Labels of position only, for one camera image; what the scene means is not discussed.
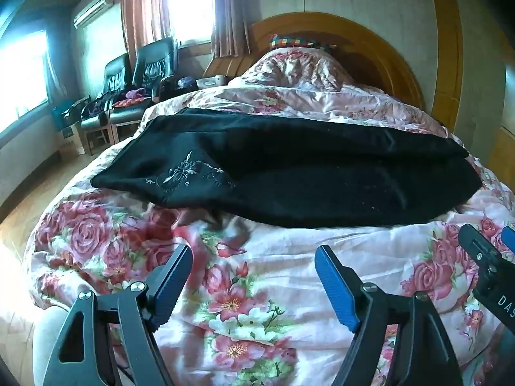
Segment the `wall air conditioner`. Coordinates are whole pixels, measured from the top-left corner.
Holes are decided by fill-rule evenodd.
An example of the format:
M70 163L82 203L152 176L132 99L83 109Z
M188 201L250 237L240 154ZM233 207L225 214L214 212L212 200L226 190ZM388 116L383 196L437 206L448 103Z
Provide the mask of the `wall air conditioner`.
M74 16L73 27L79 29L113 5L114 0L92 0Z

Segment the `colourful checkered pillow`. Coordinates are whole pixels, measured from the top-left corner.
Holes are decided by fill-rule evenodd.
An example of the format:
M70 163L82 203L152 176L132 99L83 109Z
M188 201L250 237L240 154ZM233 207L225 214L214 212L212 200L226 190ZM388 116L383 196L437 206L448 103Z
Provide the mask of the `colourful checkered pillow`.
M301 38L301 37L291 37L286 35L271 35L270 37L270 49L280 49L280 48L311 48L318 49L325 52L331 52L337 48L334 44L325 44L320 43L316 40Z

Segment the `white box on nightstand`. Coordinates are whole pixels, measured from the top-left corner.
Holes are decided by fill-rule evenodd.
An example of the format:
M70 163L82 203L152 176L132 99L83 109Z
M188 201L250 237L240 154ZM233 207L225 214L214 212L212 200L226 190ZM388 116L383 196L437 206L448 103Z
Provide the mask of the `white box on nightstand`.
M217 86L226 86L228 83L228 77L223 74L217 74L211 77L199 78L196 80L196 84L199 90L208 89Z

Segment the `black embroidered pants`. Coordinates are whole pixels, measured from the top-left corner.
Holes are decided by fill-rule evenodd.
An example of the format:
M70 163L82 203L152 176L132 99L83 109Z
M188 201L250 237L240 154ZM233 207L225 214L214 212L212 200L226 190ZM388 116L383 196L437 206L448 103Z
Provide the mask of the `black embroidered pants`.
M152 119L92 185L283 227L425 223L482 186L455 141L186 108Z

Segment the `red patterned seat cushion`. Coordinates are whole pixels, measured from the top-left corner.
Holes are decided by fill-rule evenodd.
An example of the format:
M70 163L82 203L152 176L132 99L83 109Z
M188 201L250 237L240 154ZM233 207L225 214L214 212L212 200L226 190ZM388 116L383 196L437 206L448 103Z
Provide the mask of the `red patterned seat cushion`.
M148 100L148 97L125 98L123 100L120 100L120 101L117 101L116 103L114 103L113 107L114 108L123 108L123 107L135 106L146 100Z

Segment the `wooden bedside table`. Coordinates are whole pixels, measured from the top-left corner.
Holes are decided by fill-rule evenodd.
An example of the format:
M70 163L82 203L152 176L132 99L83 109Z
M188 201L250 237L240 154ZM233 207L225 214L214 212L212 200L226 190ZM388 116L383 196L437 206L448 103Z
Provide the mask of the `wooden bedside table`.
M179 78L178 76L171 76L165 78L161 82L158 98L159 101L168 100L170 98L178 97L189 92L198 91L196 80L193 77L185 76Z

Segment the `purple cloth on chair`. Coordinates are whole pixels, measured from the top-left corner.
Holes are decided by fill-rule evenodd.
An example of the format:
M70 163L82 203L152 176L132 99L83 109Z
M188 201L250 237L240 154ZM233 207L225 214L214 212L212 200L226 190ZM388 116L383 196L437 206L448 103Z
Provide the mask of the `purple cloth on chair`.
M126 99L145 98L146 97L146 89L145 88L132 89L126 93L125 97L126 97Z

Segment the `pink window curtain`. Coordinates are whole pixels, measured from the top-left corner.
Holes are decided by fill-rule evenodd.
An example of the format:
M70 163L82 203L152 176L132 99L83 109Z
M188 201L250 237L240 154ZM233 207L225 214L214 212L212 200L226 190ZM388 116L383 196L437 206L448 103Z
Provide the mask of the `pink window curtain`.
M143 46L209 40L215 58L250 52L246 0L120 0L124 43L132 64Z

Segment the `wooden arched headboard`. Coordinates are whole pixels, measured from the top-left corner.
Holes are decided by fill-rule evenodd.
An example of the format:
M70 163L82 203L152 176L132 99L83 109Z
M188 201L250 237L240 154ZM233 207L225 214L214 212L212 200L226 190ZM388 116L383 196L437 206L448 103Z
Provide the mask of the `wooden arched headboard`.
M203 75L242 75L268 53L274 34L329 44L331 55L355 81L379 88L406 104L425 108L416 76L397 50L365 26L323 12L289 12L253 23L249 29L250 53L237 58L213 58Z

